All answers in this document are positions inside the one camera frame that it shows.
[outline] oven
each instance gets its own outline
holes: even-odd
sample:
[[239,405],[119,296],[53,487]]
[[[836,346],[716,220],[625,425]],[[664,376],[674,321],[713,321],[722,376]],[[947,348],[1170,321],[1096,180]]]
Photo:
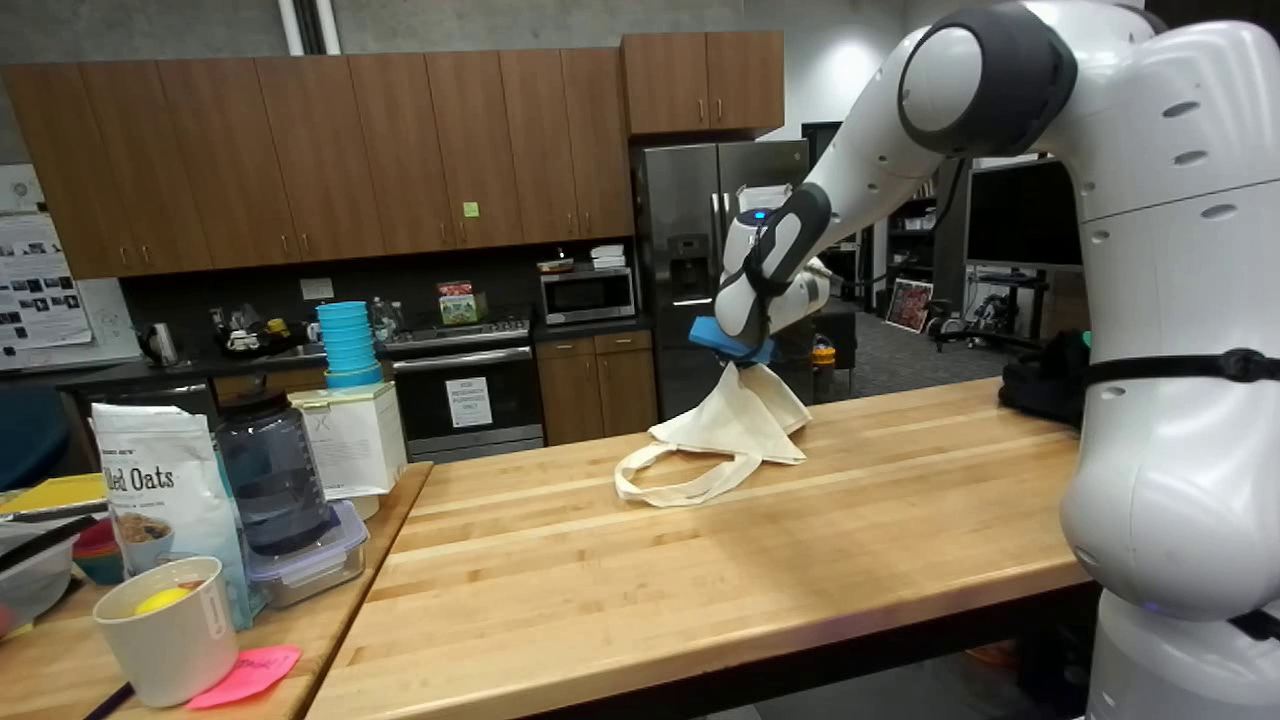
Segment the oven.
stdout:
[[530,321],[424,328],[386,341],[409,462],[543,447]]

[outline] white cloth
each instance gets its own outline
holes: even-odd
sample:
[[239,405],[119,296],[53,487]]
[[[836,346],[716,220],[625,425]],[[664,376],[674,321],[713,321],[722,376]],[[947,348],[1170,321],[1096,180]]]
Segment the white cloth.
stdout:
[[[618,464],[618,496],[652,510],[708,503],[744,486],[762,464],[802,464],[803,451],[791,445],[791,431],[803,425],[808,409],[771,368],[726,363],[722,385],[694,412],[652,425],[656,445]],[[674,451],[716,451],[727,462],[690,486],[641,487],[635,475]]]

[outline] butcher block countertop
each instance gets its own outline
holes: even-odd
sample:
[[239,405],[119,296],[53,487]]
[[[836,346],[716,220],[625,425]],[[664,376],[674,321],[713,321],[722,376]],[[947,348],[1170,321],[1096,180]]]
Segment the butcher block countertop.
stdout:
[[314,718],[554,713],[1088,584],[1075,437],[998,382],[821,405],[802,469],[705,510],[618,501],[644,439],[435,464]]
[[[382,514],[368,520],[365,575],[286,612],[266,612],[239,636],[239,649],[294,644],[304,651],[267,697],[217,713],[155,713],[130,700],[111,718],[304,718],[430,473],[430,464],[401,473],[397,487],[382,501]],[[100,589],[86,584],[34,632],[0,644],[0,718],[92,718],[123,686],[88,618],[100,596]]]

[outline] white robot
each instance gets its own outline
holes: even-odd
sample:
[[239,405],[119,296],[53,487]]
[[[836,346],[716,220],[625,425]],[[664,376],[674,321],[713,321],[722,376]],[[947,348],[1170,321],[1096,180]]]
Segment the white robot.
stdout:
[[1075,187],[1092,388],[1063,532],[1106,584],[1092,720],[1280,720],[1280,52],[1118,6],[912,33],[766,229],[716,321],[739,348],[831,296],[818,253],[943,156],[1052,151]]

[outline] cabinet door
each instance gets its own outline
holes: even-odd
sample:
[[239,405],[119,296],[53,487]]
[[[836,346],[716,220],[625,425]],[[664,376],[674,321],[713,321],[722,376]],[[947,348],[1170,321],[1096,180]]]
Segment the cabinet door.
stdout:
[[462,248],[514,243],[520,201],[505,76],[497,52],[441,52],[430,64],[450,180],[450,216]]
[[119,187],[100,175],[108,151],[79,64],[3,68],[3,86],[71,278],[138,271]]
[[708,48],[702,33],[625,38],[634,138],[708,129]]
[[86,86],[108,151],[100,180],[119,187],[138,271],[209,268],[217,253],[185,183],[160,64],[86,64]]
[[595,346],[543,341],[538,348],[549,445],[599,437]]
[[566,96],[574,142],[574,183],[583,216],[583,235],[634,235],[634,162],[625,68],[618,48],[579,48],[566,59]]
[[708,33],[713,129],[784,125],[784,40],[775,33]]
[[644,431],[656,422],[650,332],[595,337],[599,437]]
[[566,58],[569,52],[501,52],[520,240],[574,240],[583,233]]
[[294,216],[294,262],[382,255],[374,174],[346,59],[255,59]]
[[160,64],[209,268],[288,263],[288,207],[255,59]]
[[350,58],[386,253],[450,243],[430,58]]

